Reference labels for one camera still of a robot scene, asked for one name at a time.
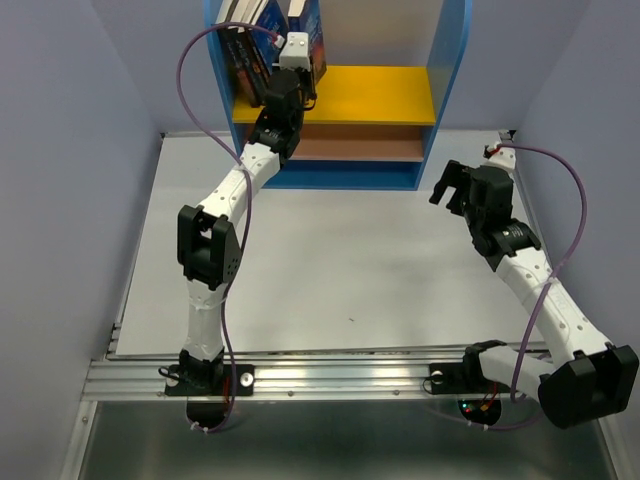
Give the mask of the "Three Days to See book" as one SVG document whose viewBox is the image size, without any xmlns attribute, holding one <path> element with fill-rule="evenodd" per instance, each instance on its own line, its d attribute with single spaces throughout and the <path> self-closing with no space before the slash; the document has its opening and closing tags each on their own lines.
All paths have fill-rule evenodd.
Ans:
<svg viewBox="0 0 640 480">
<path fill-rule="evenodd" d="M 242 17 L 247 24 L 258 23 L 262 1 L 249 1 Z M 259 31 L 243 29 L 239 33 L 242 47 L 241 55 L 258 102 L 263 100 L 268 84 L 268 70 L 260 47 L 263 45 L 263 34 Z"/>
</svg>

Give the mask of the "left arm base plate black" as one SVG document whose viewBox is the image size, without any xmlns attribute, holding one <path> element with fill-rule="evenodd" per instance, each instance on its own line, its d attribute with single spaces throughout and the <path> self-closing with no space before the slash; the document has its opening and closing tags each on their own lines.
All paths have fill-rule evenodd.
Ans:
<svg viewBox="0 0 640 480">
<path fill-rule="evenodd" d="M 223 366 L 222 373 L 213 381 L 204 385 L 194 385 L 179 377 L 177 365 L 159 367 L 159 375 L 165 380 L 164 394 L 170 397 L 230 397 L 232 393 L 232 368 Z M 255 366 L 236 365 L 236 393 L 238 397 L 249 397 L 254 393 Z"/>
</svg>

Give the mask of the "aluminium mounting rail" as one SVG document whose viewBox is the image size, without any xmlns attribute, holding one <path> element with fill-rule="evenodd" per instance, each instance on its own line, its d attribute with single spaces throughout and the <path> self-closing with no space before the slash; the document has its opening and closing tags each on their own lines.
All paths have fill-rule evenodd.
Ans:
<svg viewBox="0 0 640 480">
<path fill-rule="evenodd" d="M 424 378 L 433 363 L 453 363 L 462 348 L 414 351 L 312 352 L 305 354 L 238 354 L 236 361 L 251 364 L 254 393 L 242 402 L 422 400 Z M 158 369 L 177 360 L 171 357 L 110 356 L 93 361 L 81 399 L 84 401 L 169 401 Z"/>
</svg>

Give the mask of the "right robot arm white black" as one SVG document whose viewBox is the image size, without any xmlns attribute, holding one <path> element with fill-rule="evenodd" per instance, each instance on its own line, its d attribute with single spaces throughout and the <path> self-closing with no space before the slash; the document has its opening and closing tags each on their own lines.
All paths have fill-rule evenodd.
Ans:
<svg viewBox="0 0 640 480">
<path fill-rule="evenodd" d="M 567 429 L 624 411 L 639 358 L 616 346 L 587 319 L 552 270 L 533 230 L 512 215 L 514 182 L 506 169 L 447 163 L 430 201 L 454 191 L 447 209 L 462 217 L 475 250 L 511 289 L 551 355 L 538 360 L 499 340 L 466 347 L 461 361 L 432 368 L 434 394 L 480 394 L 498 384 L 537 401 Z"/>
</svg>

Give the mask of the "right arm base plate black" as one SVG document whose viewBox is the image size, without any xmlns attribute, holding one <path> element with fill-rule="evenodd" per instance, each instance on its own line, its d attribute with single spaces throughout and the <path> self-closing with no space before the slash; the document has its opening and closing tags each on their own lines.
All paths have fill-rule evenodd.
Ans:
<svg viewBox="0 0 640 480">
<path fill-rule="evenodd" d="M 475 394 L 482 383 L 472 378 L 462 361 L 434 362 L 428 365 L 423 388 L 432 395 Z"/>
</svg>

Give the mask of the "Jane Eyre book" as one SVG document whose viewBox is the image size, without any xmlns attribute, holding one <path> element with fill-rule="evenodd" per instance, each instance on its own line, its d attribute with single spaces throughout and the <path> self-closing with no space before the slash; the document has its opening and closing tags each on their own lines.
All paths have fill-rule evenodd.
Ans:
<svg viewBox="0 0 640 480">
<path fill-rule="evenodd" d="M 289 29 L 307 33 L 315 84 L 327 71 L 324 32 L 319 0 L 291 0 L 288 9 Z"/>
</svg>

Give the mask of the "Animal Farm book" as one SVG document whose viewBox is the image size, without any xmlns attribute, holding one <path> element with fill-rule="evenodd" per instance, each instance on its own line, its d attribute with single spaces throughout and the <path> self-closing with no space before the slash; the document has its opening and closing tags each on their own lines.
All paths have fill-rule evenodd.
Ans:
<svg viewBox="0 0 640 480">
<path fill-rule="evenodd" d="M 281 35 L 282 37 L 287 36 L 287 20 L 285 19 L 282 9 L 276 0 L 259 1 L 252 23 Z M 273 71 L 273 64 L 277 61 L 279 53 L 278 47 L 274 44 L 273 39 L 269 35 L 261 31 L 253 30 L 252 36 L 267 72 L 271 73 Z"/>
</svg>

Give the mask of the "blue yellow wooden bookshelf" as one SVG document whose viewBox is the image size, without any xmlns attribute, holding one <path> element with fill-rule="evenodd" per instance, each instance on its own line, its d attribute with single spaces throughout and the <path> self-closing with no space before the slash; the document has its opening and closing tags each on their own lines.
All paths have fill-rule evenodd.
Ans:
<svg viewBox="0 0 640 480">
<path fill-rule="evenodd" d="M 216 22 L 223 1 L 204 5 L 208 53 L 230 126 L 232 151 L 240 154 L 264 106 L 252 108 L 227 68 Z M 446 1 L 438 12 L 428 62 L 404 66 L 392 47 L 412 45 L 412 23 L 399 3 L 339 3 L 346 33 L 361 36 L 361 64 L 334 65 L 330 5 L 320 1 L 327 71 L 315 84 L 317 101 L 304 114 L 300 141 L 271 188 L 414 190 L 440 125 L 467 45 L 472 5 Z M 275 42 L 278 34 L 257 25 Z"/>
</svg>

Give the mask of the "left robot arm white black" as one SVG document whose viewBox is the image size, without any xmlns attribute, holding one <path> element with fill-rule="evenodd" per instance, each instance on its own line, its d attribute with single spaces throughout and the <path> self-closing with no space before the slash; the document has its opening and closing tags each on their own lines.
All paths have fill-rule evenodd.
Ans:
<svg viewBox="0 0 640 480">
<path fill-rule="evenodd" d="M 197 206 L 185 205 L 177 218 L 177 258 L 187 280 L 188 330 L 179 366 L 199 393 L 222 382 L 222 308 L 243 256 L 236 225 L 250 219 L 259 190 L 286 164 L 300 141 L 307 104 L 317 98 L 314 74 L 303 68 L 277 69 L 269 79 L 264 106 L 235 166 Z"/>
</svg>

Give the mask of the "A Tale of Two Cities book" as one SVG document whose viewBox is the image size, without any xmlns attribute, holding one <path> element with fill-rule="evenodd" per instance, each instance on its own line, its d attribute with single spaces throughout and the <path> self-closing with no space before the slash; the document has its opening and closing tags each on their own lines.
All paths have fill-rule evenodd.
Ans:
<svg viewBox="0 0 640 480">
<path fill-rule="evenodd" d="M 248 1 L 223 1 L 218 12 L 216 22 L 242 22 Z M 252 70 L 249 51 L 244 44 L 247 31 L 241 27 L 229 26 L 217 31 L 227 68 L 235 76 L 237 85 L 244 93 L 249 105 L 256 108 L 260 105 L 258 81 Z"/>
</svg>

